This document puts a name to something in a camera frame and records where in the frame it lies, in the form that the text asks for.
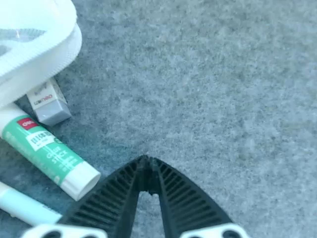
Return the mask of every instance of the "red logo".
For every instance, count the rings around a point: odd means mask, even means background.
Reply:
[[[21,120],[18,120],[18,124],[26,130],[29,130],[31,128],[38,126],[38,124],[35,121],[33,121],[31,118],[23,118]]]

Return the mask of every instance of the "white glue stick cap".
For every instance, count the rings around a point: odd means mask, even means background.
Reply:
[[[98,183],[100,176],[94,167],[84,161],[69,172],[60,187],[78,201]]]
[[[0,113],[0,137],[2,137],[2,131],[9,122],[17,117],[26,115],[15,103],[10,103],[0,108]]]

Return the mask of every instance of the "white plastic container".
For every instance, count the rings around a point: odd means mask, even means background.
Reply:
[[[0,136],[76,201],[101,176],[14,103],[0,109]]]
[[[77,57],[82,35],[71,0],[0,2],[0,108]]]
[[[0,182],[0,209],[31,226],[55,224],[61,214]]]

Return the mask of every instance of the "plastic cap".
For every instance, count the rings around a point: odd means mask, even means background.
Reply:
[[[69,172],[60,187],[78,201],[97,184],[100,176],[94,167],[84,161]]]

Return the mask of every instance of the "carpet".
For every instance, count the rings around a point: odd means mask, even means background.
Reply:
[[[254,238],[317,235],[317,1],[74,1],[83,47],[48,127],[106,177],[160,158]],[[27,99],[18,105],[34,115]],[[73,200],[6,142],[0,180],[64,213]],[[0,237],[28,226],[0,211]],[[140,195],[133,238],[163,238]]]

